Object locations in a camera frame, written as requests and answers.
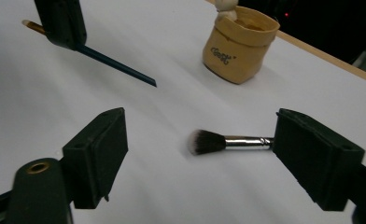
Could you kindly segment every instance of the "white surface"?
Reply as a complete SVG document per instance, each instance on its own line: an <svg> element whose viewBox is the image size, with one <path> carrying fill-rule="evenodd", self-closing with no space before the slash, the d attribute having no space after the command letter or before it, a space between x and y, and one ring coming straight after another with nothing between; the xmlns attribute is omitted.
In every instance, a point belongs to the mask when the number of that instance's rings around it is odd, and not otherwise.
<svg viewBox="0 0 366 224"><path fill-rule="evenodd" d="M153 88L21 25L33 1L0 0L0 194L26 162L53 157L99 113L126 110L129 149L110 193L76 223L351 223L326 213L272 152L192 157L195 129L274 134L275 112L303 112L366 149L366 81L276 39L236 86L202 48L217 12L202 0L81 0L87 46L157 80Z"/></svg>

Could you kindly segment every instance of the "black bristles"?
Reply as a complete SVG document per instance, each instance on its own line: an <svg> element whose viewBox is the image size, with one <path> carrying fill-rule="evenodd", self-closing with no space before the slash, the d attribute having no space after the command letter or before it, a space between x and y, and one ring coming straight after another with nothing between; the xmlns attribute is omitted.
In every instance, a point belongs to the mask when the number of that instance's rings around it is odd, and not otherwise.
<svg viewBox="0 0 366 224"><path fill-rule="evenodd" d="M209 131L197 130L191 134L189 150L194 155L221 151L226 148L223 135Z"/></svg>

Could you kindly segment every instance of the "makeup brush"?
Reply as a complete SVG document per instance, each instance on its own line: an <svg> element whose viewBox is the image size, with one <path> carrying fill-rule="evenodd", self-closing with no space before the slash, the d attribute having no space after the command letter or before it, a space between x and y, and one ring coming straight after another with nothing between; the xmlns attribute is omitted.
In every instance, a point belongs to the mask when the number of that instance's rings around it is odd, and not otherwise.
<svg viewBox="0 0 366 224"><path fill-rule="evenodd" d="M189 150L194 155L201 155L221 150L267 150L273 146L274 139L221 135L205 130L196 130L190 136Z"/></svg>

